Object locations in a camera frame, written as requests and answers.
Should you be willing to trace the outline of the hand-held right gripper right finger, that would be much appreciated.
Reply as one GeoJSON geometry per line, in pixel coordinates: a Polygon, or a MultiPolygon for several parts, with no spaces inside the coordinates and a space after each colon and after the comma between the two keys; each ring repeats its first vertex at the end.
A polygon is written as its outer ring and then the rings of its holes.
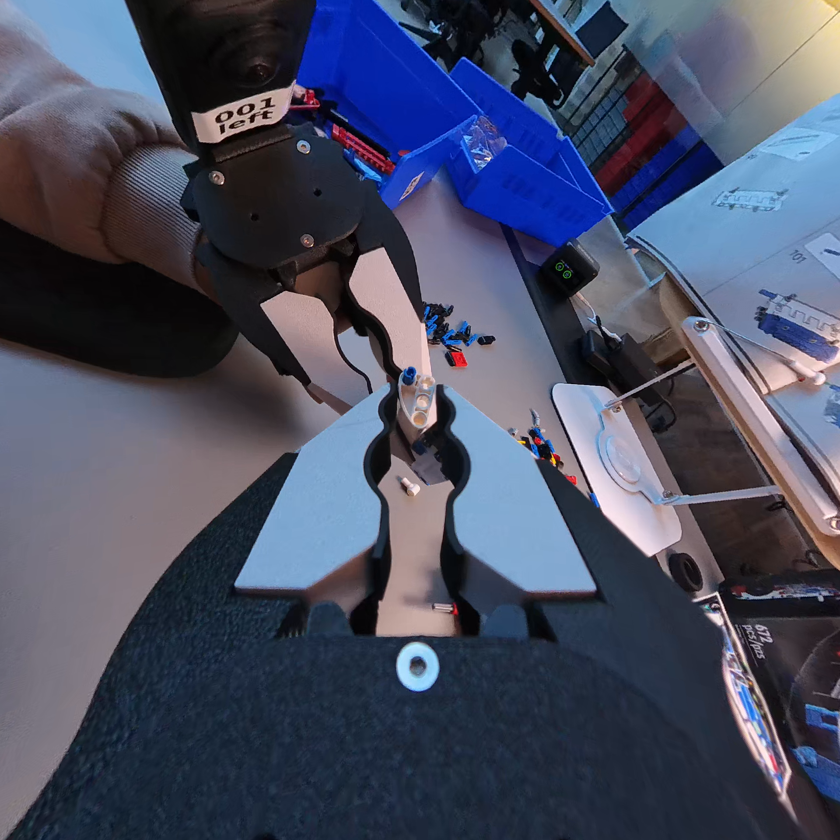
{"type": "Polygon", "coordinates": [[[499,608],[597,594],[538,460],[444,385],[438,391],[438,465],[450,484],[440,569],[458,633],[477,636],[499,608]]]}

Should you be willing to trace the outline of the white half-round lego piece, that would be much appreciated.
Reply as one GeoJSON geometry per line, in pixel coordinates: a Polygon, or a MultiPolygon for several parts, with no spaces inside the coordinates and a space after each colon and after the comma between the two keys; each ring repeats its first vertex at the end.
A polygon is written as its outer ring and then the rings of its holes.
{"type": "Polygon", "coordinates": [[[415,386],[405,387],[397,380],[397,398],[400,407],[400,417],[408,428],[422,433],[429,425],[436,421],[436,388],[437,383],[431,374],[417,370],[415,386]]]}

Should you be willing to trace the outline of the blue white lego assembly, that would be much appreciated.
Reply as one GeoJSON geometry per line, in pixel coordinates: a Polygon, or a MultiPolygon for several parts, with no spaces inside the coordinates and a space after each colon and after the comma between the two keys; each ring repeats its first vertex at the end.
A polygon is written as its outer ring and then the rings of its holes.
{"type": "Polygon", "coordinates": [[[459,473],[451,423],[438,420],[415,435],[397,420],[391,434],[392,456],[402,461],[416,479],[427,486],[456,486],[459,473]]]}

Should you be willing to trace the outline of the person's left forearm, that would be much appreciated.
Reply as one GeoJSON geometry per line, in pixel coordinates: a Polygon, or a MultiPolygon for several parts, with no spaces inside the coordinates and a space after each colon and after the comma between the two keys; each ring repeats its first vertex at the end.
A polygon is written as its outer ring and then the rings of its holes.
{"type": "Polygon", "coordinates": [[[182,209],[194,162],[162,107],[97,87],[33,21],[1,3],[1,218],[68,253],[135,263],[200,291],[198,223],[182,209]]]}

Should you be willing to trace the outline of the pile of mixed lego pieces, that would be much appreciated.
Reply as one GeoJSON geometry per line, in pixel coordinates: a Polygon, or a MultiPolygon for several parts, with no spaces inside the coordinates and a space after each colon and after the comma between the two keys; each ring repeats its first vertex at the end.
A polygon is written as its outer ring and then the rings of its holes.
{"type": "Polygon", "coordinates": [[[567,448],[558,449],[555,447],[551,437],[543,425],[538,411],[530,407],[530,423],[527,427],[509,427],[507,433],[514,438],[522,447],[530,452],[537,460],[550,465],[561,473],[572,485],[582,491],[595,508],[601,509],[602,505],[595,494],[592,483],[586,476],[583,466],[574,453],[571,443],[567,448]]]}

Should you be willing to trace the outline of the red black lego parts heap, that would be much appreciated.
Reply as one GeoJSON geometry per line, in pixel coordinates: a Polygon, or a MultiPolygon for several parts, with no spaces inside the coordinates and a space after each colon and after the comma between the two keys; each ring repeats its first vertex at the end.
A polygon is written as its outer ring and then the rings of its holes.
{"type": "Polygon", "coordinates": [[[307,121],[318,137],[337,143],[343,158],[363,180],[381,186],[393,175],[396,163],[391,154],[353,126],[339,111],[338,102],[329,99],[325,90],[293,85],[289,113],[292,121],[307,121]]]}

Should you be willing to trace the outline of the black lego tyre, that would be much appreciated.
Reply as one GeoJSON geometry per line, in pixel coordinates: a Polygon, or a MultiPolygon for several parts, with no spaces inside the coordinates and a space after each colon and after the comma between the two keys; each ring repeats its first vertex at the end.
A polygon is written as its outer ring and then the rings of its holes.
{"type": "Polygon", "coordinates": [[[686,593],[699,593],[704,584],[698,563],[688,553],[678,552],[668,556],[668,572],[672,580],[686,593]]]}

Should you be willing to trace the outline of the lego instruction booklet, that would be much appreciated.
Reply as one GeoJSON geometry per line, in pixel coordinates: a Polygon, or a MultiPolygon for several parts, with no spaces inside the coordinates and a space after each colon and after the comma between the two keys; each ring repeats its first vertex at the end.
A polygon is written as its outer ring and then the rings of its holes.
{"type": "Polygon", "coordinates": [[[838,482],[839,97],[636,226],[728,330],[766,402],[838,482]]]}

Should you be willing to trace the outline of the pile of blue black pins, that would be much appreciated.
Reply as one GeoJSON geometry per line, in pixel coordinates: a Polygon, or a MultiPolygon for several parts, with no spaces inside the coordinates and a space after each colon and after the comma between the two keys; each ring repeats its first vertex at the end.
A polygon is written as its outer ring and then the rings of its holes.
{"type": "Polygon", "coordinates": [[[454,306],[438,302],[424,301],[423,324],[427,342],[448,350],[462,350],[474,344],[487,347],[497,341],[495,335],[475,331],[471,324],[463,320],[452,320],[454,306]]]}

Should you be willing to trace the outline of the white book stand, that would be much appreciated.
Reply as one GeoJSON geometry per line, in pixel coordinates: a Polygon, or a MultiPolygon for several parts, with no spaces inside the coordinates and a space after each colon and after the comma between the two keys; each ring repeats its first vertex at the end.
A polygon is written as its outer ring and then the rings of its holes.
{"type": "Polygon", "coordinates": [[[677,507],[780,496],[815,542],[838,551],[838,491],[828,490],[805,459],[790,427],[771,411],[742,371],[728,341],[750,343],[793,374],[793,383],[820,393],[829,382],[811,362],[758,343],[708,318],[687,318],[680,329],[687,361],[621,395],[604,386],[558,383],[551,400],[584,479],[604,515],[646,555],[681,539],[677,507]],[[670,376],[697,369],[770,478],[748,489],[686,494],[668,490],[631,422],[626,403],[670,376]]]}

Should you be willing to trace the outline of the long blue plastic bin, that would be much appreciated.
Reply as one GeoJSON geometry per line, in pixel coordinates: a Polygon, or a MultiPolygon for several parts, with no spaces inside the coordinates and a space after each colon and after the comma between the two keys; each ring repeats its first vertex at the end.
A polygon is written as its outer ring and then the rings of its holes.
{"type": "Polygon", "coordinates": [[[554,246],[613,213],[572,141],[553,123],[466,58],[449,76],[507,141],[477,169],[460,140],[446,168],[464,207],[554,246]]]}

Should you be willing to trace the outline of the blue plastic bin white sticker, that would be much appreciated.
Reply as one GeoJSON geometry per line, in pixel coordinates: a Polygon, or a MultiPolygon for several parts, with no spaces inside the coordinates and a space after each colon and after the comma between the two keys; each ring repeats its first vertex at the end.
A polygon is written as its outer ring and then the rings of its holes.
{"type": "Polygon", "coordinates": [[[393,164],[379,194],[391,209],[460,150],[478,106],[373,1],[318,1],[297,84],[324,119],[393,164]]]}

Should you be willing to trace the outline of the clear plastic bag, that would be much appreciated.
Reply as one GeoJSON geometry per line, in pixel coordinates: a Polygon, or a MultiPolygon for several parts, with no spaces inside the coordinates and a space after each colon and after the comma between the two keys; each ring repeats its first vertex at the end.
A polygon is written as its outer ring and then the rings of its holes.
{"type": "Polygon", "coordinates": [[[487,115],[479,115],[462,126],[460,153],[472,174],[479,174],[507,147],[506,137],[487,115]]]}

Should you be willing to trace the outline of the black power adapter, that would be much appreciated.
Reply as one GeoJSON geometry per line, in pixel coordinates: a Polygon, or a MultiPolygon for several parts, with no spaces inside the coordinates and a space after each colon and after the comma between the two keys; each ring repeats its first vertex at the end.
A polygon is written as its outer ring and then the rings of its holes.
{"type": "Polygon", "coordinates": [[[625,393],[662,374],[661,369],[628,333],[620,340],[605,340],[597,329],[579,340],[581,359],[625,393]]]}

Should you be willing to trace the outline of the stack of red blue crates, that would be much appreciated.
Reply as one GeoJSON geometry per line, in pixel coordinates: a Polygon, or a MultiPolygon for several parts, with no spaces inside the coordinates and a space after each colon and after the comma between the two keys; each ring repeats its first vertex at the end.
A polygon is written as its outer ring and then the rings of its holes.
{"type": "Polygon", "coordinates": [[[621,51],[584,74],[560,126],[625,234],[723,169],[665,91],[621,51]]]}

